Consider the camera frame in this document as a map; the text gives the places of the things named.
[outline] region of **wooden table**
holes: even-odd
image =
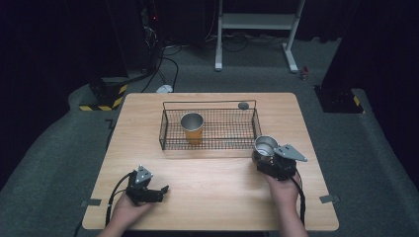
[[[256,171],[251,149],[162,150],[159,143],[163,102],[256,100],[264,135],[291,144],[308,162],[297,162],[306,197],[307,230],[339,226],[298,102],[291,93],[177,93],[126,96],[83,220],[86,229],[105,226],[107,203],[117,182],[144,166],[154,174],[149,188],[170,186],[132,229],[140,230],[278,230],[278,217],[263,174]],[[127,179],[121,184],[124,189]]]

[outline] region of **hand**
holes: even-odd
[[[277,207],[279,215],[280,235],[282,237],[306,237],[304,225],[296,212],[296,200],[298,189],[291,180],[277,181],[271,176],[265,175],[269,184],[271,197]],[[296,173],[293,179],[299,184],[299,174]]]
[[[271,197],[277,207],[295,208],[296,199],[298,198],[298,189],[291,180],[277,181],[271,176],[265,175],[265,179],[271,190]],[[298,172],[295,172],[293,179],[299,184],[300,178]]]
[[[122,236],[123,233],[132,226],[145,212],[147,212],[154,203],[146,203],[136,206],[125,192],[121,195],[114,207],[111,221],[99,236]]]

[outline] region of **cup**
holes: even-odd
[[[198,113],[187,113],[181,118],[181,126],[185,131],[186,139],[191,145],[203,142],[204,118]]]
[[[270,161],[275,155],[275,148],[279,144],[274,137],[268,135],[260,135],[256,138],[254,143],[254,150],[252,160],[257,164],[258,160]]]

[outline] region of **metal wire basket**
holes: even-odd
[[[204,118],[200,144],[186,139],[180,124],[186,113],[198,113]],[[261,134],[255,100],[163,103],[159,136],[163,150],[252,149]]]

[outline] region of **yellow and black tape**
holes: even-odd
[[[114,111],[116,110],[121,102],[123,101],[124,93],[126,91],[127,85],[123,85],[120,88],[116,88],[114,93],[114,99],[111,103],[107,105],[100,104],[89,104],[89,105],[79,105],[81,111]]]
[[[360,99],[358,99],[358,97],[357,97],[357,96],[355,96],[355,95],[354,95],[354,102],[355,102],[355,105],[357,106],[357,108],[359,108],[359,109],[360,109],[360,111],[362,111],[362,114],[365,114],[365,113],[366,113],[366,111],[364,111],[363,107],[361,106],[361,101],[360,101]]]

